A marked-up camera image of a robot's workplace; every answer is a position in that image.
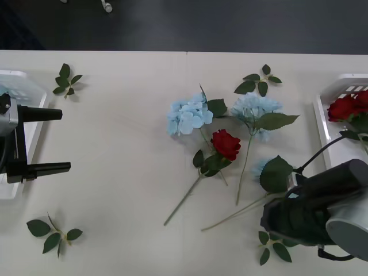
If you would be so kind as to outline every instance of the leaf cluster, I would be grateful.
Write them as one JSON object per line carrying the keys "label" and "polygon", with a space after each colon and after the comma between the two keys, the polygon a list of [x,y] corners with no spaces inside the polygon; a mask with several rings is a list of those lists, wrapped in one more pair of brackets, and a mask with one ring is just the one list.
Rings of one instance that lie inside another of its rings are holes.
{"label": "leaf cluster", "polygon": [[47,215],[51,225],[53,226],[53,229],[42,220],[30,220],[27,222],[27,227],[31,234],[35,237],[43,237],[52,232],[52,234],[47,237],[44,243],[42,254],[49,252],[51,249],[55,248],[58,245],[57,258],[59,258],[60,248],[62,246],[63,240],[71,245],[71,241],[79,238],[83,232],[79,229],[74,228],[70,230],[66,235],[64,235],[64,233],[55,226],[49,214]]}
{"label": "leaf cluster", "polygon": [[60,93],[63,93],[65,91],[67,91],[65,96],[64,96],[65,99],[69,95],[75,94],[74,88],[72,86],[74,84],[76,84],[76,82],[78,80],[80,80],[80,78],[82,76],[83,75],[76,75],[69,82],[68,79],[70,77],[70,66],[68,64],[64,63],[62,68],[60,69],[59,77],[55,78],[55,81],[56,81],[57,85],[59,85],[59,86],[54,89],[53,93],[54,94],[60,94]]}
{"label": "leaf cluster", "polygon": [[258,87],[258,93],[264,97],[267,94],[269,89],[269,85],[266,80],[272,83],[282,83],[282,81],[271,74],[271,68],[268,65],[264,65],[262,67],[262,72],[264,74],[264,78],[261,79],[258,74],[250,74],[243,78],[244,82],[235,89],[235,94],[245,95],[249,92],[253,92]]}
{"label": "leaf cluster", "polygon": [[267,248],[272,244],[273,250],[276,254],[285,262],[292,263],[292,257],[290,256],[288,249],[286,247],[294,247],[297,246],[298,243],[295,243],[291,240],[281,239],[275,234],[268,234],[263,231],[258,232],[258,238],[261,243],[260,247],[266,247],[263,250],[262,255],[260,256],[259,264],[263,266],[270,258],[270,250]]}

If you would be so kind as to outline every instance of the white plastic crate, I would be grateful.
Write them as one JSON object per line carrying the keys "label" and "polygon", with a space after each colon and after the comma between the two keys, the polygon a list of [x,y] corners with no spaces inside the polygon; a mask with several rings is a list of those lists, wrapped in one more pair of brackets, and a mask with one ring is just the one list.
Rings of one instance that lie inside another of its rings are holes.
{"label": "white plastic crate", "polygon": [[[368,90],[368,74],[343,74],[317,96],[314,107],[322,146],[340,137],[339,132],[347,128],[342,122],[328,121],[327,109],[330,104],[346,94],[357,94],[364,90]],[[360,142],[351,139],[343,139],[328,147],[323,152],[323,156],[326,168],[335,167],[354,158],[368,163],[368,155]]]}
{"label": "white plastic crate", "polygon": [[[46,108],[49,94],[20,71],[0,70],[0,94],[8,92],[17,103],[33,108]],[[26,151],[30,164],[40,136],[43,122],[26,122],[24,124]],[[13,200],[23,191],[24,183],[8,184],[6,174],[0,175],[0,200]]]}

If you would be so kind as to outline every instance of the dark floor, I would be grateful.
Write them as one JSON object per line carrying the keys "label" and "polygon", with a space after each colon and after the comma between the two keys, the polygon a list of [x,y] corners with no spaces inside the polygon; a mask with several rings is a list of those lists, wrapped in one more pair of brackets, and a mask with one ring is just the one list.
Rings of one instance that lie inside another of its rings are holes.
{"label": "dark floor", "polygon": [[368,54],[367,0],[7,0],[50,50]]}

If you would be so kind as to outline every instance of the hydrangea flower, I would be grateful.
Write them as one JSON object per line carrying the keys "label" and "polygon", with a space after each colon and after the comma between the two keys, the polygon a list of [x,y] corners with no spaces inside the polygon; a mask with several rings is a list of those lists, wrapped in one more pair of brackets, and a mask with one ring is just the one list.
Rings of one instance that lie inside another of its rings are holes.
{"label": "hydrangea flower", "polygon": [[208,110],[203,93],[193,96],[189,101],[181,100],[171,104],[171,111],[166,114],[167,133],[191,134],[194,128],[212,122],[213,113]]}
{"label": "hydrangea flower", "polygon": [[[253,125],[254,122],[264,114],[277,111],[280,108],[282,108],[281,103],[266,97],[259,97],[256,92],[251,92],[237,99],[231,109],[231,113],[248,125]],[[250,132],[255,132],[255,129],[251,126]],[[255,137],[260,141],[268,141],[270,138],[269,131],[260,129],[255,133]]]}

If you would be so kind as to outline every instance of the table surface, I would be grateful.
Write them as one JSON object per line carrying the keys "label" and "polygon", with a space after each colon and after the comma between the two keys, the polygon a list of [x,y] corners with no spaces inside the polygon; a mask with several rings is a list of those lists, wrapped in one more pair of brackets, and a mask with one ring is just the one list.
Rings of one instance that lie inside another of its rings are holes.
{"label": "table surface", "polygon": [[[247,131],[225,120],[206,126],[207,135],[226,127],[241,137],[237,160],[223,172],[229,182],[203,179],[168,226],[163,222],[197,177],[193,154],[200,134],[173,139],[166,134],[170,103],[199,93],[237,99],[242,77],[267,63],[283,80],[268,96],[293,125],[254,143],[246,171],[259,158],[280,154],[300,166],[320,148],[312,101],[339,74],[367,73],[368,56],[186,52],[28,52],[0,51],[1,69],[30,74],[49,91],[63,63],[83,74],[76,95],[53,96],[63,119],[44,123],[33,163],[71,162],[70,172],[27,183],[20,200],[0,202],[1,275],[365,275],[364,261],[332,262],[316,248],[289,250],[293,263],[271,251],[259,266],[257,248],[262,207],[217,228],[207,227],[259,198],[262,188],[247,174],[240,205],[235,195],[245,160]],[[322,157],[305,175],[324,170]],[[47,212],[64,231],[83,235],[71,247],[42,254],[44,238],[33,237],[26,222]],[[331,252],[344,255],[337,247]]]}

